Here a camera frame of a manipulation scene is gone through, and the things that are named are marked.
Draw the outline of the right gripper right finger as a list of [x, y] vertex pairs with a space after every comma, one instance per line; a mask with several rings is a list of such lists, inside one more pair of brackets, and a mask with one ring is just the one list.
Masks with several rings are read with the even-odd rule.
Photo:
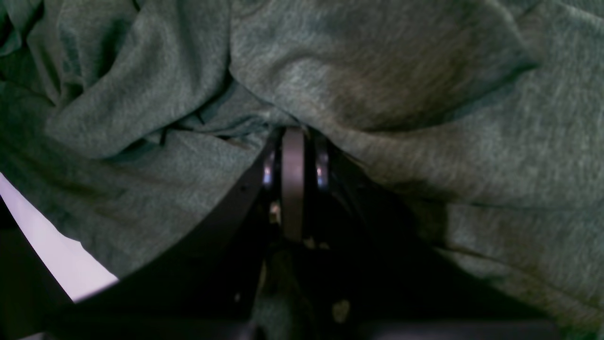
[[555, 340], [544, 312], [490, 288], [418, 236], [395, 195], [323, 134], [305, 135], [305, 241], [327, 258], [351, 340]]

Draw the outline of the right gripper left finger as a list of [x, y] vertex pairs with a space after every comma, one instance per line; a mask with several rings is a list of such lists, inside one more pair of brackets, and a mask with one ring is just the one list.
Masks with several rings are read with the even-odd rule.
[[251, 321], [266, 250], [278, 237], [282, 130], [219, 204], [176, 245], [52, 317], [57, 340], [263, 340]]

